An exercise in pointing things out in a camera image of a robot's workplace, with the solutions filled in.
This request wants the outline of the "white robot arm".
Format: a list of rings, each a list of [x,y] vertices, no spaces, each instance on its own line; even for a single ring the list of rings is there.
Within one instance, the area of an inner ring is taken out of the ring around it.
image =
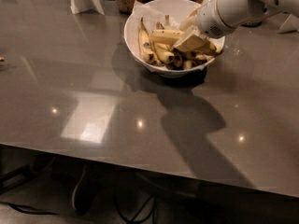
[[[281,12],[299,17],[299,0],[204,0],[196,14],[182,23],[187,29],[174,47],[182,51],[200,49],[209,38],[222,38],[240,25]]]

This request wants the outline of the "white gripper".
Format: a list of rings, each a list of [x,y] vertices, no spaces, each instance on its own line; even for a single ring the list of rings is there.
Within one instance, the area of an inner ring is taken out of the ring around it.
[[[179,29],[185,32],[173,47],[193,51],[205,45],[206,35],[221,38],[240,25],[263,21],[278,13],[277,8],[263,0],[204,0],[199,10],[196,8],[180,23]]]

